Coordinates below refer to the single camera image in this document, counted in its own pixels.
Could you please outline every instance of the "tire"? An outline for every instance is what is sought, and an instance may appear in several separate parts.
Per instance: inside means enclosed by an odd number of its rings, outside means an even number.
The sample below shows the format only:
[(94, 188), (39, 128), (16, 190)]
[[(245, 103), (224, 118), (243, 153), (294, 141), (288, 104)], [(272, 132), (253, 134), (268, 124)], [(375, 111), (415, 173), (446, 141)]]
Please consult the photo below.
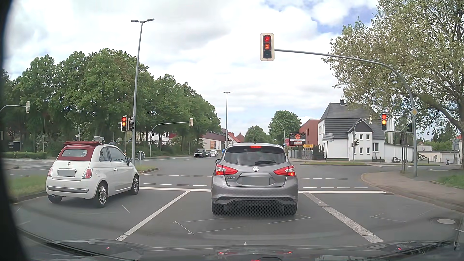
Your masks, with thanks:
[(135, 175), (134, 179), (132, 180), (132, 187), (129, 190), (129, 194), (137, 195), (139, 193), (139, 187), (140, 187), (139, 176)]
[(54, 204), (60, 203), (61, 200), (63, 199), (63, 196), (51, 196), (51, 195), (47, 195), (47, 196), (48, 196), (48, 200), (50, 200), (50, 202)]
[(211, 210), (213, 211), (214, 215), (223, 215), (224, 214), (224, 205), (215, 204), (211, 202)]
[(284, 206), (284, 215), (295, 215), (298, 204)]
[(100, 183), (95, 192), (93, 202), (97, 208), (104, 208), (108, 201), (108, 188), (104, 183)]

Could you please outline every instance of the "hedge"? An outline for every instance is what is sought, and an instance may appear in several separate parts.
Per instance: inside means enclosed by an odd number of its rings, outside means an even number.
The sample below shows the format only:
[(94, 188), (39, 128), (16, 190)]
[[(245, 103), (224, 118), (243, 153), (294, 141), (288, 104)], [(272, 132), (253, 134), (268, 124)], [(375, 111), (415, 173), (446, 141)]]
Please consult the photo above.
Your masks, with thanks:
[(39, 152), (19, 152), (19, 151), (9, 151), (4, 152), (3, 157), (5, 158), (47, 158), (47, 153), (43, 151)]

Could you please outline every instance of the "rear windshield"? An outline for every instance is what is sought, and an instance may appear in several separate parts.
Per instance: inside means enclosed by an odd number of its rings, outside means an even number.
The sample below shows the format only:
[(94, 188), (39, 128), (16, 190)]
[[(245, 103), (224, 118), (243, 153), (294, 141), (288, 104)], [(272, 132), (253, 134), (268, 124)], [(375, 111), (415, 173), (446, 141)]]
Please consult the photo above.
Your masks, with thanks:
[(287, 161), (283, 149), (271, 146), (233, 146), (226, 150), (224, 160), (246, 166), (281, 164)]
[(87, 150), (83, 149), (69, 149), (63, 151), (63, 157), (85, 157), (87, 156)]

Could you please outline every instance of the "white fiat 500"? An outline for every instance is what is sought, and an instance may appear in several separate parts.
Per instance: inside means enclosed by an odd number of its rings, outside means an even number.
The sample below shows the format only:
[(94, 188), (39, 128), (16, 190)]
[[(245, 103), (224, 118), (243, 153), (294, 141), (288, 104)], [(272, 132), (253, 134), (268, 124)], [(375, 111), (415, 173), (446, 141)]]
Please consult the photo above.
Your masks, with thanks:
[(65, 142), (48, 171), (45, 189), (52, 203), (64, 196), (92, 200), (99, 208), (108, 197), (139, 192), (139, 174), (132, 159), (116, 146), (93, 141)]

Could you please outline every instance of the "sky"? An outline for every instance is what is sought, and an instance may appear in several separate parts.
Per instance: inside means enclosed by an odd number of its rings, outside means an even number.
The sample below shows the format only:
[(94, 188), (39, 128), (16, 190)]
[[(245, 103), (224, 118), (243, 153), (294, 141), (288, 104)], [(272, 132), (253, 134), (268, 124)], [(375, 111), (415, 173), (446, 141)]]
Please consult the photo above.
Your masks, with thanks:
[(327, 53), (330, 39), (359, 16), (368, 23), (376, 0), (16, 0), (8, 17), (5, 70), (16, 78), (37, 56), (58, 63), (74, 51), (103, 48), (137, 55), (157, 78), (166, 73), (216, 107), (221, 125), (245, 135), (268, 132), (275, 111), (302, 124), (339, 102), (336, 78), (321, 57), (276, 52), (259, 59), (259, 34), (273, 33), (277, 49)]

